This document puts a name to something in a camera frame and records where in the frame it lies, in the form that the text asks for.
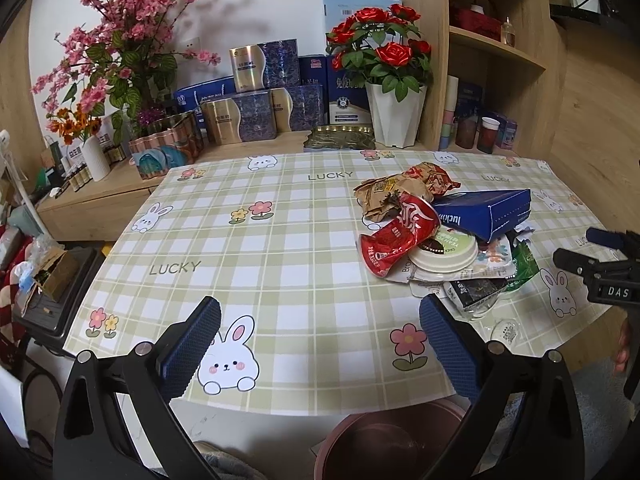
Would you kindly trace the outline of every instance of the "green and white lid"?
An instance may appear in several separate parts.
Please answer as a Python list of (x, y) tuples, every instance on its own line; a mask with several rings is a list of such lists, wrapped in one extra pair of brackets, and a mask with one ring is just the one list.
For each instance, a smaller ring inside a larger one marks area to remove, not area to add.
[(471, 265), (476, 256), (476, 237), (446, 226), (409, 251), (409, 259), (429, 272), (456, 272)]

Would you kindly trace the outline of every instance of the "red basket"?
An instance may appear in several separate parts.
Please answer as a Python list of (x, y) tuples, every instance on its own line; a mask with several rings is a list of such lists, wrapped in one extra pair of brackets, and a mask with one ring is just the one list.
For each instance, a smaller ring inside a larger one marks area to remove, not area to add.
[[(477, 5), (478, 0), (472, 0), (472, 4)], [(492, 8), (492, 12), (497, 15), (497, 9), (492, 0), (486, 0)], [(463, 8), (463, 6), (471, 4), (465, 2), (465, 0), (451, 0), (449, 4), (451, 25), (465, 30), (470, 30), (477, 34), (482, 34), (487, 38), (491, 38), (495, 41), (500, 41), (500, 27), (502, 26), (501, 20), (492, 18), (487, 14), (481, 14), (474, 10)]]

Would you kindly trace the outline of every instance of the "flower vase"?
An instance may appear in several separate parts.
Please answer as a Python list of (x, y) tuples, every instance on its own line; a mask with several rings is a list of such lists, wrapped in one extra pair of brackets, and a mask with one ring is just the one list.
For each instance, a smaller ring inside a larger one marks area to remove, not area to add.
[(413, 146), (426, 95), (427, 87), (421, 86), (419, 93), (410, 89), (407, 96), (398, 102), (395, 92), (383, 94), (382, 85), (367, 83), (376, 142), (396, 148)]
[(102, 152), (100, 141), (97, 136), (89, 136), (84, 144), (80, 146), (80, 151), (82, 152), (82, 156), (84, 157), (84, 161), (93, 180), (97, 182), (98, 180), (104, 179), (109, 174), (111, 168), (109, 167), (107, 158)]

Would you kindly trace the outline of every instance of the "wooden drawer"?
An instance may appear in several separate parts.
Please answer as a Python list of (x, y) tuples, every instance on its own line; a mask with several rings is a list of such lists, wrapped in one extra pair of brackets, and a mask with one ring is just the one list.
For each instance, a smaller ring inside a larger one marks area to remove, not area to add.
[(149, 198), (139, 189), (40, 213), (51, 236), (59, 242), (114, 242)]

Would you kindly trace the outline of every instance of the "white wall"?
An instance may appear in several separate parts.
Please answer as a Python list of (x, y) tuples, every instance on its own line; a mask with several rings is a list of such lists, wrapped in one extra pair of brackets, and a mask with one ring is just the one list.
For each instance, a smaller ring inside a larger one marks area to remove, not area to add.
[[(53, 41), (86, 24), (92, 28), (100, 15), (83, 7), (80, 0), (33, 0), (29, 34), (31, 80), (49, 73), (63, 57), (63, 49)], [(220, 54), (218, 67), (187, 61), (178, 69), (178, 87), (231, 74), (228, 50), (264, 41), (296, 38), (300, 56), (324, 51), (322, 0), (199, 0), (180, 17), (175, 26), (178, 41), (200, 37), (202, 48)], [(34, 96), (40, 125), (44, 130), (46, 112), (41, 107), (46, 92)]]

